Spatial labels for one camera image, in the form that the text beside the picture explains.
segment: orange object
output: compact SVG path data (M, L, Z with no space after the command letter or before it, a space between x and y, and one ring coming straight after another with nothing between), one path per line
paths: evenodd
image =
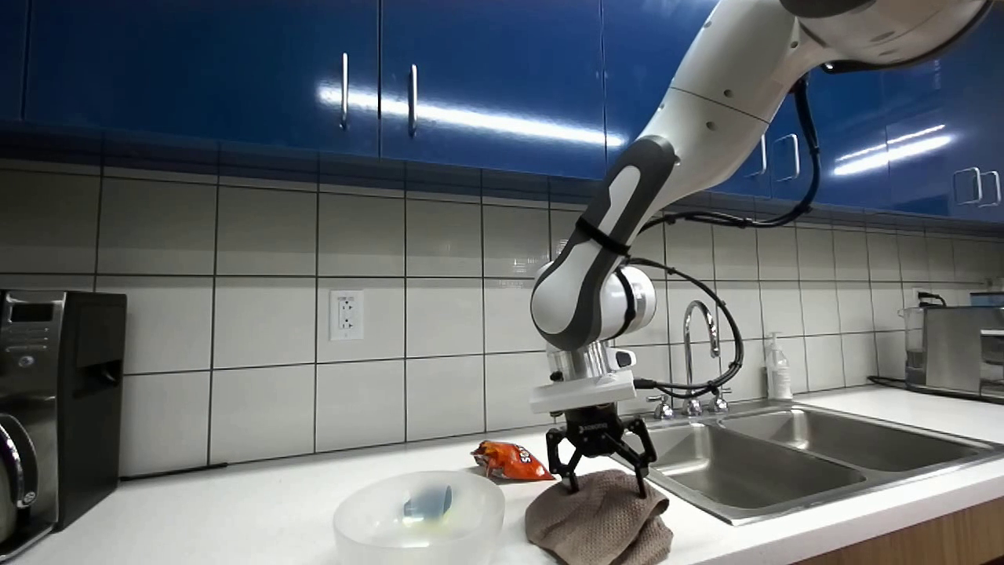
M529 483L529 481L549 481L551 477L535 458L535 452L527 452L527 448L522 448L514 444L482 438L471 454L475 454L476 469L487 472L493 481Z

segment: brown cloth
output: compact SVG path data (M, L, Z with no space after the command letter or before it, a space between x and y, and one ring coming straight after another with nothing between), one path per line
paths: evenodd
M625 472L601 472L579 481L579 494L564 483L542 491L527 514L524 535L535 545L567 565L656 565L665 562L672 530L661 525L670 499Z

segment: sink basin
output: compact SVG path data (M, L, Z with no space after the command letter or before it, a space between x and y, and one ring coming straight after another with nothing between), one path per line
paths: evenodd
M660 452L650 481L725 520L838 499L866 481L850 466L711 423L661 423L650 436Z
M780 444L880 475L926 472L936 466L955 466L992 452L992 445L960 436L940 436L797 404L768 415L731 418L723 423L723 430Z
M650 436L656 445L650 483L729 525L814 509L1004 452L994 444L802 404L660 420L650 423Z

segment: white countertop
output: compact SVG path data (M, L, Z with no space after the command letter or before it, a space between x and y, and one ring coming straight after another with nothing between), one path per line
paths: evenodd
M1004 404L901 390L850 390L799 401L1004 444ZM546 461L542 432L508 438L518 438ZM454 438L135 481L20 562L334 565L334 512L349 494L396 475L471 469L475 445L476 438ZM612 461L593 458L581 472L601 469L612 469ZM501 565L549 562L522 535L524 506L546 488L501 488ZM994 458L738 526L672 496L665 525L674 530L672 562L795 562L1000 496L1004 458Z

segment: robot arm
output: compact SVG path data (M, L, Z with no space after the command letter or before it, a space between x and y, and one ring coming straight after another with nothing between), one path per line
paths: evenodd
M901 65L947 48L990 0L720 0L660 110L605 177L559 256L536 275L529 316L557 349L536 408L564 415L549 432L551 472L574 488L581 454L620 452L642 475L648 430L620 423L634 356L612 339L653 316L653 281L625 267L641 226L672 201L725 182L756 149L797 77L823 64ZM634 430L648 452L625 445ZM570 466L551 444L574 445Z

